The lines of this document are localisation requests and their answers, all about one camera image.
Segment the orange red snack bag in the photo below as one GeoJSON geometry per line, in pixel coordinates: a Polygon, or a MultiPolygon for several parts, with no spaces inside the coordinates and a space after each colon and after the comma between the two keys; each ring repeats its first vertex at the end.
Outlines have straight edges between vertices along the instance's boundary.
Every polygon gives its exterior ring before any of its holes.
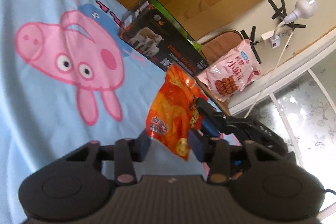
{"type": "Polygon", "coordinates": [[[209,99],[194,78],[177,64],[169,67],[165,82],[158,91],[146,118],[146,133],[160,141],[174,155],[187,161],[190,146],[188,132],[200,129],[203,119],[196,107],[197,99],[209,99]]]}

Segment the pink twisted-dough snack bag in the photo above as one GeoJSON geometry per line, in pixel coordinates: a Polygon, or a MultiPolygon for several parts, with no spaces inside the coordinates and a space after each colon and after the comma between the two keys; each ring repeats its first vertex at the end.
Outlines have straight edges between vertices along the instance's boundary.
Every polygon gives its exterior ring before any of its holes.
{"type": "Polygon", "coordinates": [[[197,76],[217,100],[226,101],[261,76],[260,64],[250,42],[242,40],[197,76]]]}

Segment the brown seat cushion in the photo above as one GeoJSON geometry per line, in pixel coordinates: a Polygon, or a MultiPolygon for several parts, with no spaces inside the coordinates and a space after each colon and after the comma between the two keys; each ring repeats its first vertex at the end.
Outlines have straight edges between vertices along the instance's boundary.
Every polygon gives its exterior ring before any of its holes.
{"type": "Polygon", "coordinates": [[[201,48],[201,53],[209,65],[211,65],[220,57],[228,53],[232,48],[238,46],[242,40],[243,36],[240,32],[226,30],[222,34],[206,42],[201,48]]]}

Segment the blue cartoon pig bedsheet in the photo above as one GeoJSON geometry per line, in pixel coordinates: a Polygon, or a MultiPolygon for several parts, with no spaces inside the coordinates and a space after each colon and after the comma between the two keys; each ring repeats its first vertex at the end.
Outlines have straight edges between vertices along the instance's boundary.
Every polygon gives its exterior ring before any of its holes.
{"type": "Polygon", "coordinates": [[[1,0],[1,223],[25,223],[21,182],[97,139],[135,138],[173,62],[206,67],[187,40],[158,64],[118,35],[116,0],[1,0]]]}

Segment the white power strip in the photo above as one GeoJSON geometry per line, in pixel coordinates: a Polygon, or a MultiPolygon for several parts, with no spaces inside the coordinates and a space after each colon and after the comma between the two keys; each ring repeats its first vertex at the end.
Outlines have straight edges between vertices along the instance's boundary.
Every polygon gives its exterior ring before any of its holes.
{"type": "Polygon", "coordinates": [[[263,44],[269,44],[272,49],[275,49],[281,45],[282,38],[289,38],[293,33],[293,28],[280,22],[274,30],[263,33],[260,38],[263,44]]]}

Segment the black metal tin box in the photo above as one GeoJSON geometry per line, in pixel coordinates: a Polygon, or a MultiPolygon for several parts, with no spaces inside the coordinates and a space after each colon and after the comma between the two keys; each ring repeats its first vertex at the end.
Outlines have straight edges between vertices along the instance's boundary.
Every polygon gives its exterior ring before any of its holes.
{"type": "Polygon", "coordinates": [[[121,22],[120,38],[163,71],[176,63],[196,76],[208,67],[201,46],[158,0],[139,0],[121,22]]]}

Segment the white light bulb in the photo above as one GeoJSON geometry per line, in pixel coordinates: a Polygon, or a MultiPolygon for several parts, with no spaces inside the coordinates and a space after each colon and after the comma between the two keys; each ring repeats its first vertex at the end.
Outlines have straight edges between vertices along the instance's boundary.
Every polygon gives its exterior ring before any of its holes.
{"type": "Polygon", "coordinates": [[[283,22],[290,24],[299,18],[309,19],[315,15],[317,10],[318,4],[316,0],[298,0],[295,3],[294,10],[283,19],[283,22]]]}

